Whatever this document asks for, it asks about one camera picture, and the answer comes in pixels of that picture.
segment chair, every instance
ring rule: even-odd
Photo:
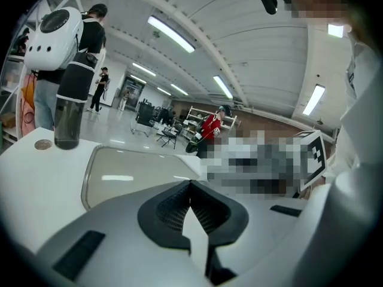
[[[130,130],[132,131],[133,135],[137,131],[136,127],[138,124],[142,124],[143,126],[150,127],[150,128],[154,126],[154,123],[151,122],[153,109],[154,109],[153,106],[141,102],[141,104],[139,105],[137,116],[135,118],[136,125],[132,127],[132,123],[130,122]],[[146,135],[146,137],[149,137],[149,135],[145,131],[139,131],[139,132],[143,132]]]
[[[174,125],[174,128],[175,128],[175,132],[176,132],[175,134],[171,133],[173,128],[171,128],[171,129],[169,129],[167,131],[166,130],[162,130],[163,134],[157,140],[157,141],[159,141],[161,139],[164,142],[164,144],[161,146],[161,148],[163,146],[165,146],[166,144],[172,142],[174,144],[174,148],[173,149],[175,149],[175,143],[177,142],[177,136],[181,133],[183,128],[182,128],[182,124],[179,124],[179,123]]]

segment white ceiling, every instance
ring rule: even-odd
[[[234,95],[232,104],[293,118],[309,125],[324,122],[330,133],[344,113],[343,76],[351,50],[346,38],[326,27],[307,27],[279,7],[269,15],[260,0],[91,0],[105,3],[107,50],[128,71],[184,100],[227,101],[213,80],[220,75]],[[187,53],[147,23],[155,15],[191,42]],[[132,66],[139,63],[155,78]],[[174,90],[174,83],[189,97]],[[306,117],[302,111],[315,84],[325,94]]]

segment white table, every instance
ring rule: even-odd
[[[0,156],[1,211],[10,236],[36,252],[54,233],[85,213],[81,188],[93,149],[99,143],[80,140],[65,151],[54,144],[36,150],[53,132],[38,128]],[[178,155],[200,174],[197,157]]]

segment water bottle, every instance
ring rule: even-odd
[[[63,75],[54,115],[54,144],[61,149],[73,149],[80,141],[81,119],[96,64],[95,56],[78,52]]]

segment floor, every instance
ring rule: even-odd
[[[166,144],[163,148],[163,142],[158,142],[157,130],[138,125],[135,134],[131,132],[131,124],[134,126],[136,113],[125,110],[123,112],[108,106],[102,106],[100,114],[95,112],[84,112],[81,122],[80,138],[88,141],[99,142],[104,145],[114,145],[121,148],[150,149],[153,152],[162,152],[164,154],[182,154],[185,155],[187,141],[182,137],[177,137],[176,146],[172,143]],[[138,130],[146,131],[149,137]]]

